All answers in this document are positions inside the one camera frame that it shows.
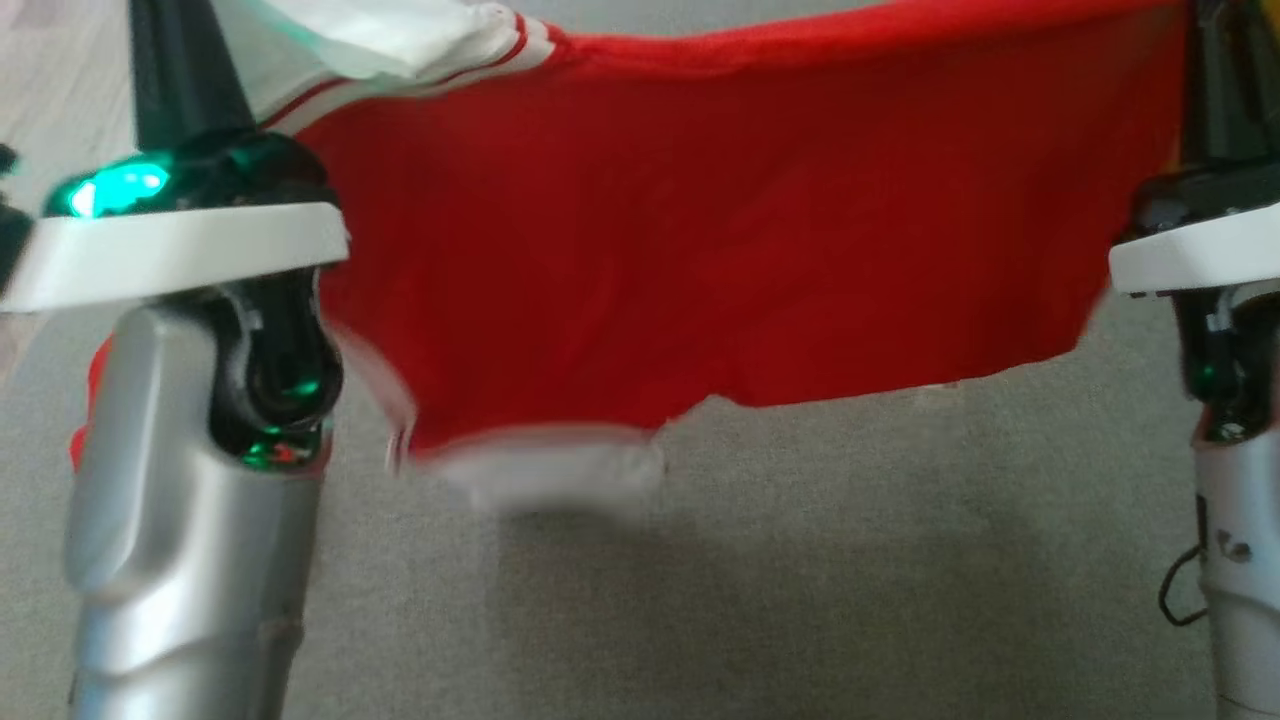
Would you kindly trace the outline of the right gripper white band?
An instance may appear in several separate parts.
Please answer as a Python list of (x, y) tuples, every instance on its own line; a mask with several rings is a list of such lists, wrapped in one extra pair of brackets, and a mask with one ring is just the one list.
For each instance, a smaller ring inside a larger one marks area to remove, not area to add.
[[(1188, 0), (1184, 165), (1235, 155), (1236, 69), (1245, 114), (1280, 159), (1280, 38), (1265, 0)], [(1108, 255), (1124, 293), (1167, 293), (1280, 279), (1280, 160), (1236, 161), (1158, 176), (1135, 192)]]

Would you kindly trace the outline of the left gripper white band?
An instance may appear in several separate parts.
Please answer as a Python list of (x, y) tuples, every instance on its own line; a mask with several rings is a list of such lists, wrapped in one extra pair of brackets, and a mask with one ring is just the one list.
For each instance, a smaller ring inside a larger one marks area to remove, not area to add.
[(323, 164), (252, 111), (212, 0), (127, 0), (134, 141), (0, 220), (0, 313), (156, 299), (349, 255)]

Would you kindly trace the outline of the red white sports garment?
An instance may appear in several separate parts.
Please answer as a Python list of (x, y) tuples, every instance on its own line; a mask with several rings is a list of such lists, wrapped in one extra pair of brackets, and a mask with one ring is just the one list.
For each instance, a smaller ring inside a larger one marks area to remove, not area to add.
[(895, 0), (692, 37), (472, 0), (214, 0), (352, 236), (323, 313), (483, 503), (625, 495), (654, 433), (1073, 350), (1172, 159), (1179, 0)]

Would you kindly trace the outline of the folded red white garment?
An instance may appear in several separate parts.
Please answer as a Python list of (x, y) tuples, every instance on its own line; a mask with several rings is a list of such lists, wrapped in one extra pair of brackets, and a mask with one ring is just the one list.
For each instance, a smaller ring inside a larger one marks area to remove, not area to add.
[(84, 445), (90, 436), (91, 427), (93, 424), (93, 411), (99, 396), (99, 387), (113, 348), (113, 341), (114, 341), (114, 334), (110, 334), (95, 351), (95, 355), (88, 366), (88, 374), (86, 379), (87, 397), (86, 397), (84, 420), (70, 437), (70, 443), (68, 448), (72, 470), (76, 474), (81, 471)]

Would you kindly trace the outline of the grey fabric sofa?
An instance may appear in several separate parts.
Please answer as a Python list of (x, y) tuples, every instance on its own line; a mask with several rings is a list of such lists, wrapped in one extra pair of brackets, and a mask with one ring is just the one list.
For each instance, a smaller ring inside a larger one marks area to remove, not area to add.
[(704, 404), (616, 520), (506, 521), (392, 475), (349, 378), (287, 720), (1206, 720), (1170, 307), (1079, 348), (832, 404)]

